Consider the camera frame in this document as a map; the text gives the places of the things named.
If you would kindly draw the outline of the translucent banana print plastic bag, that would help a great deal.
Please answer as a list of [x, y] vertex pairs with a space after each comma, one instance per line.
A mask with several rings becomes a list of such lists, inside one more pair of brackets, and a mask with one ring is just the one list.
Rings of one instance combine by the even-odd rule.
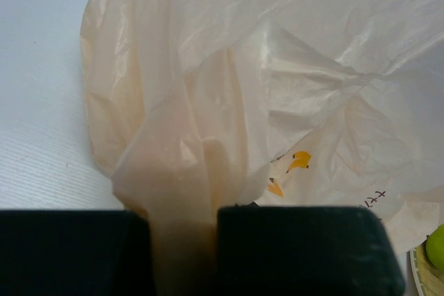
[[89, 0], [92, 154], [147, 218], [162, 295], [214, 271], [216, 213], [368, 207], [397, 254], [443, 222], [443, 0]]

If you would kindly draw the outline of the green fake pear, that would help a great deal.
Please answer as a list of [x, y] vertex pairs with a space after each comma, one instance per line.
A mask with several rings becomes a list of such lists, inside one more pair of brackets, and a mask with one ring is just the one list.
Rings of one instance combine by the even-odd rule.
[[431, 264], [444, 271], [444, 225], [440, 225], [426, 241], [426, 253]]

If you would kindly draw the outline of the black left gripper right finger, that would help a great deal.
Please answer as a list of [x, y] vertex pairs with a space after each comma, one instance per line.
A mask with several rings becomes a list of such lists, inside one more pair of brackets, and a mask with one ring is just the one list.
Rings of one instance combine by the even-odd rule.
[[403, 295], [381, 220], [358, 207], [222, 208], [219, 295]]

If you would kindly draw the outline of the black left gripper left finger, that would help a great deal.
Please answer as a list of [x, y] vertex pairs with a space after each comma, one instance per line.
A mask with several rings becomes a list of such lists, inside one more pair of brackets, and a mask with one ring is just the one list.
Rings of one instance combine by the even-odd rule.
[[1, 212], [2, 295], [154, 295], [148, 224], [128, 211]]

